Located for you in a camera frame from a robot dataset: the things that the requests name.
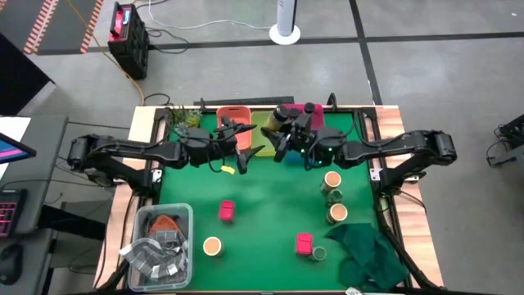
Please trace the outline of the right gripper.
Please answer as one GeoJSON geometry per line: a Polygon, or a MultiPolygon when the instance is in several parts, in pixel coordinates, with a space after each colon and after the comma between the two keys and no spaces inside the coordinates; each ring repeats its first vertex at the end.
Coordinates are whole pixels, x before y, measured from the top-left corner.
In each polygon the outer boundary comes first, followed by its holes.
{"type": "Polygon", "coordinates": [[[293,163],[312,163],[310,147],[315,140],[315,131],[312,129],[313,114],[313,112],[291,112],[286,127],[288,135],[265,127],[261,128],[261,133],[271,143],[278,143],[273,158],[275,162],[281,162],[286,156],[286,161],[293,163]]]}

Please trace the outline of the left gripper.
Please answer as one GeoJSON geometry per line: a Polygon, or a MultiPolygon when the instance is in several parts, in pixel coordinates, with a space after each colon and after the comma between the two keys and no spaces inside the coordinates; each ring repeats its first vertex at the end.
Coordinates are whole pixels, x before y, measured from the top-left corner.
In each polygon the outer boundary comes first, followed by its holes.
{"type": "Polygon", "coordinates": [[[236,160],[236,171],[241,175],[247,172],[249,160],[264,148],[260,145],[255,148],[247,148],[241,151],[238,147],[237,135],[254,129],[256,125],[238,123],[235,120],[222,116],[219,127],[215,129],[217,138],[212,142],[212,159],[221,160],[225,164],[226,157],[234,157],[236,160]]]}

